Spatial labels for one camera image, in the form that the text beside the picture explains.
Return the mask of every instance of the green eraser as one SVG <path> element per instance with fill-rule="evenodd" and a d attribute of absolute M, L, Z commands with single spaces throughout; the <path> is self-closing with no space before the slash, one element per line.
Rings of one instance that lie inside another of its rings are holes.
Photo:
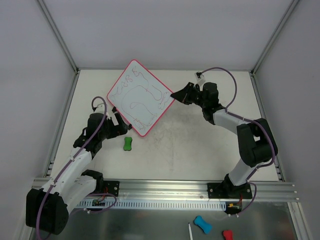
<path fill-rule="evenodd" d="M 125 151 L 131 151 L 131 143 L 132 143 L 132 137 L 126 136 L 126 137 L 124 138 L 123 150 L 125 150 Z"/>

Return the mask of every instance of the white pen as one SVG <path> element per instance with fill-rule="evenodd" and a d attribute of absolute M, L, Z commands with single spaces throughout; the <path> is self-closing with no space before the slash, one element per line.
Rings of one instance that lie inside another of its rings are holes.
<path fill-rule="evenodd" d="M 191 225 L 190 225 L 190 222 L 188 222 L 188 226 L 189 226 L 189 235 L 190 235 L 190 240 L 194 240 L 192 238 L 192 231 L 191 231 Z"/>

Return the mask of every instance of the black mounting plate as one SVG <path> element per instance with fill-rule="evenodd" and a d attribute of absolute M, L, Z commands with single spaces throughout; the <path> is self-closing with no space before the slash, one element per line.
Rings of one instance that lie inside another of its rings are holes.
<path fill-rule="evenodd" d="M 242 199 L 252 199 L 252 191 L 250 184 L 247 183 L 245 187 L 237 192 L 239 196 L 231 197 L 227 192 L 218 190 L 218 186 L 221 183 L 219 182 L 209 182 L 207 183 L 207 191 L 209 199 L 240 199 L 242 195 Z"/>
<path fill-rule="evenodd" d="M 103 186 L 107 188 L 107 193 L 108 194 L 113 194 L 116 197 L 119 196 L 119 188 L 120 188 L 120 182 L 119 181 L 103 181 Z"/>

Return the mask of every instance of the robotic arm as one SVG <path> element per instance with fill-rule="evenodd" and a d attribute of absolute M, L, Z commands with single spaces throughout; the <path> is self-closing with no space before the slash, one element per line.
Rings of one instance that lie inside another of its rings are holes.
<path fill-rule="evenodd" d="M 114 114 L 118 125 L 114 125 L 112 118 L 105 112 L 105 104 L 104 101 L 97 107 L 92 107 L 93 113 L 89 116 L 87 127 L 74 142 L 70 156 L 58 173 L 51 176 L 41 189 L 31 189 L 27 194 L 27 226 L 36 227 L 41 203 L 46 194 L 47 198 L 41 208 L 39 229 L 57 235 L 65 228 L 69 214 L 83 198 L 90 193 L 104 192 L 103 174 L 85 170 L 86 166 L 102 148 L 103 140 L 124 135 L 130 129 L 118 112 Z"/>
<path fill-rule="evenodd" d="M 199 79 L 200 76 L 201 73 L 197 72 L 196 78 Z M 213 82 L 206 82 L 202 91 L 199 84 L 189 82 L 182 90 L 172 93 L 171 97 L 185 105 L 196 104 L 200 106 L 206 121 L 223 127 L 238 137 L 241 158 L 235 168 L 225 176 L 224 181 L 213 189 L 212 193 L 209 193 L 209 198 L 236 199 L 240 195 L 248 195 L 247 189 L 250 186 L 247 180 L 260 165 L 264 165 L 272 158 L 272 149 L 263 131 L 252 122 L 248 123 L 244 119 L 228 114 L 225 107 L 219 103 L 217 84 Z M 267 120 L 260 118 L 254 122 L 264 128 L 272 142 L 275 155 L 277 155 L 278 148 Z"/>

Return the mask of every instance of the blue object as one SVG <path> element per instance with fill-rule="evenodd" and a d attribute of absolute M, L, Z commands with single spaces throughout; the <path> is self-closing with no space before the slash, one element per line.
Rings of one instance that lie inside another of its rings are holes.
<path fill-rule="evenodd" d="M 212 229 L 212 225 L 205 222 L 205 220 L 202 218 L 202 216 L 197 216 L 195 220 L 193 221 L 195 225 L 198 225 L 205 234 L 210 233 Z"/>

